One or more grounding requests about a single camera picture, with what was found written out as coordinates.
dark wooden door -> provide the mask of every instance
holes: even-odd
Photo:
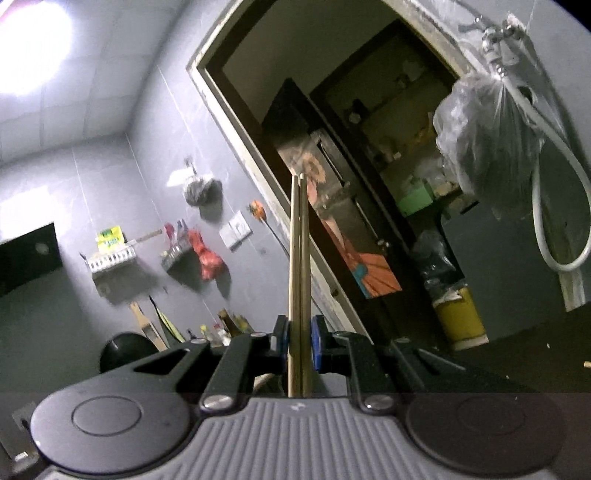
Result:
[[[385,332],[385,338],[374,341],[409,336],[445,346],[422,280],[372,197],[371,185],[352,168],[293,80],[285,81],[262,126],[287,167],[307,173],[309,201]]]

gray tiled wall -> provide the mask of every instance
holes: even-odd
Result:
[[[108,299],[99,297],[79,255],[96,251],[95,233],[105,227],[121,225],[131,239],[160,226],[125,136],[0,168],[0,241],[50,222],[64,268],[0,299],[0,430],[11,449],[24,447],[26,436],[10,412],[97,374],[106,341],[137,330],[128,303],[138,298],[147,310],[139,294],[159,283],[154,263],[144,262],[157,255],[158,239],[147,245],[156,253],[138,247],[138,266],[122,271]]]
[[[254,328],[269,331],[276,316],[287,311],[287,257],[267,227],[248,213],[248,204],[261,200],[261,195],[185,70],[222,6],[219,3],[216,9],[216,3],[192,2],[181,14],[148,79],[129,140],[163,221],[184,217],[228,265],[227,275],[217,283],[194,286],[196,299],[202,299],[214,314],[228,308],[245,315]],[[170,173],[182,168],[188,156],[200,173],[214,175],[221,185],[215,201],[201,209],[187,205],[181,187],[166,186]],[[253,234],[230,252],[218,230],[238,211]],[[179,306],[186,316],[196,308],[195,301]]]

black round object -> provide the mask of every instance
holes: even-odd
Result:
[[[565,428],[558,408],[541,393],[418,394],[408,431],[425,453],[465,473],[511,476],[547,466]]]
[[[100,354],[100,373],[108,372],[158,353],[156,346],[145,336],[134,332],[115,335]]]
[[[67,387],[39,404],[31,436],[49,462],[82,475],[133,473],[187,437],[191,408],[172,382],[124,369]]]

ceiling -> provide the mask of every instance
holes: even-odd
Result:
[[[0,93],[0,162],[123,132],[184,2],[47,1],[59,4],[71,19],[70,53],[39,89],[24,96]]]

chopsticks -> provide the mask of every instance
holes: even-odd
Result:
[[[310,231],[306,174],[291,179],[288,396],[310,397],[312,358],[310,345],[311,285]]]

